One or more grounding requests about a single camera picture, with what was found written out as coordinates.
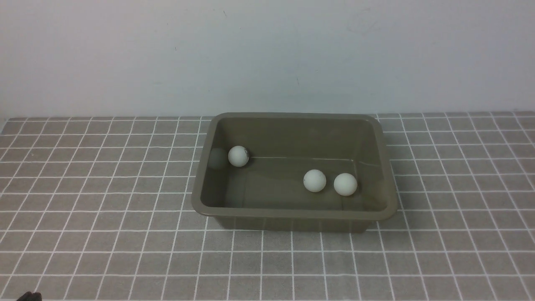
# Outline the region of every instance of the white ball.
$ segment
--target white ball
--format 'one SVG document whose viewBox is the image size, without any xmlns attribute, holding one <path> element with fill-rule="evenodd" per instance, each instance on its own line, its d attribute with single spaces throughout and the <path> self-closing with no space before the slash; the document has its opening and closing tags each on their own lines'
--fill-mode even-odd
<svg viewBox="0 0 535 301">
<path fill-rule="evenodd" d="M 351 174 L 339 174 L 334 179 L 334 190 L 339 195 L 348 197 L 357 191 L 357 179 Z"/>
<path fill-rule="evenodd" d="M 306 174 L 304 174 L 303 184 L 308 191 L 319 192 L 323 188 L 325 188 L 325 184 L 327 184 L 327 179 L 325 178 L 323 172 L 317 169 L 312 169 L 307 171 Z"/>
<path fill-rule="evenodd" d="M 228 152 L 228 160 L 233 166 L 242 167 L 249 161 L 249 152 L 245 147 L 236 145 Z"/>
</svg>

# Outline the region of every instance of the tray bottom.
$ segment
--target tray bottom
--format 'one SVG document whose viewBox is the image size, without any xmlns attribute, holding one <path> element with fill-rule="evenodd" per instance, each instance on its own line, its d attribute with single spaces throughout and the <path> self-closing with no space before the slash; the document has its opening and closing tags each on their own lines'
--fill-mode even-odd
<svg viewBox="0 0 535 301">
<path fill-rule="evenodd" d="M 325 188 L 317 193 L 303 185 L 310 169 L 321 170 Z M 349 197 L 336 193 L 333 187 L 338 174 L 356 175 L 352 160 L 252 157 L 243 168 L 231 167 L 228 173 L 225 207 L 304 210 L 362 211 L 360 189 Z"/>
</svg>

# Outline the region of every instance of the black object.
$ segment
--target black object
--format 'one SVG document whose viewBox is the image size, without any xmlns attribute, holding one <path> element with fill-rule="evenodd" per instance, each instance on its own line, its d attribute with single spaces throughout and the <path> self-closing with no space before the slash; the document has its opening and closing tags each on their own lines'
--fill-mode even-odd
<svg viewBox="0 0 535 301">
<path fill-rule="evenodd" d="M 43 301 L 43 297 L 40 292 L 27 291 L 24 295 L 20 296 L 17 301 Z"/>
</svg>

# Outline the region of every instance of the plastic tray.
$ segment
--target plastic tray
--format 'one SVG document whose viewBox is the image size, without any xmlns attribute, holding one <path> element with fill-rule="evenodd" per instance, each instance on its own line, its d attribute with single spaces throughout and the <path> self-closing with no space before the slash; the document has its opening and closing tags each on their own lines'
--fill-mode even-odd
<svg viewBox="0 0 535 301">
<path fill-rule="evenodd" d="M 249 162 L 229 164 L 241 145 Z M 327 185 L 303 186 L 310 169 Z M 335 177 L 356 176 L 358 190 L 336 193 Z M 193 208 L 223 228 L 363 232 L 390 218 L 398 198 L 381 126 L 367 115 L 225 113 L 210 123 L 192 193 Z"/>
</svg>

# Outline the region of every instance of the table surface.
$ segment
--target table surface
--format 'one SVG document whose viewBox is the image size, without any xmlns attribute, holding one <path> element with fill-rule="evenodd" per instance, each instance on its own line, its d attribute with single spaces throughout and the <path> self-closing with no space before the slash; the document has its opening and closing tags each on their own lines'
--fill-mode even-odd
<svg viewBox="0 0 535 301">
<path fill-rule="evenodd" d="M 11 119 L 0 299 L 535 298 L 535 112 L 374 117 L 401 206 L 354 235 L 193 211 L 210 117 Z"/>
</svg>

